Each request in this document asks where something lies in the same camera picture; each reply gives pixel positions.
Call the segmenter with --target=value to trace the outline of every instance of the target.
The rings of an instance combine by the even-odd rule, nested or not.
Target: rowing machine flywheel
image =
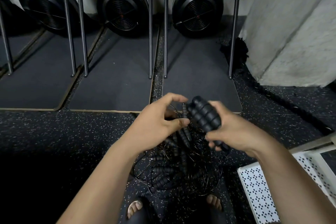
[[[118,35],[136,37],[148,32],[147,0],[97,0],[101,22]]]
[[[174,27],[188,37],[213,34],[223,14],[223,0],[174,0]]]
[[[48,31],[67,35],[64,0],[19,0],[23,9]],[[73,35],[80,33],[78,3],[69,0],[69,13]]]

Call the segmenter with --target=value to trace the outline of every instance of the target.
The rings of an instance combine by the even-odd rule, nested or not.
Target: speckled rubber flooring
[[[244,18],[239,19],[241,26]],[[157,54],[152,100],[162,94],[163,35]],[[222,33],[227,43],[229,30]],[[293,148],[321,137],[310,124],[248,87],[234,74],[242,116]],[[312,112],[336,128],[336,93],[331,87],[268,87],[281,97]],[[57,112],[0,112],[0,165],[2,223],[55,223],[107,149],[131,124],[129,114],[71,112],[67,106]],[[233,150],[223,178],[214,194],[220,197],[227,223],[255,223],[237,175],[237,168],[254,162],[245,153]],[[124,222],[127,205],[144,194],[146,187],[128,183],[121,207]],[[189,202],[149,198],[163,223],[186,223]]]

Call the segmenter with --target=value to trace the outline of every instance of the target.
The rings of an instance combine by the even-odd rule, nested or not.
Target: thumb
[[[189,119],[180,118],[168,121],[169,134],[172,134],[190,123]]]
[[[210,131],[205,135],[205,139],[208,141],[215,141],[215,140],[223,141],[223,131],[219,129]]]

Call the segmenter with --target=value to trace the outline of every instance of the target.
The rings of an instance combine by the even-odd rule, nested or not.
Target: white plastic crate
[[[317,151],[293,154],[336,207],[336,176]],[[279,222],[270,190],[258,162],[238,168],[238,174],[257,223]]]

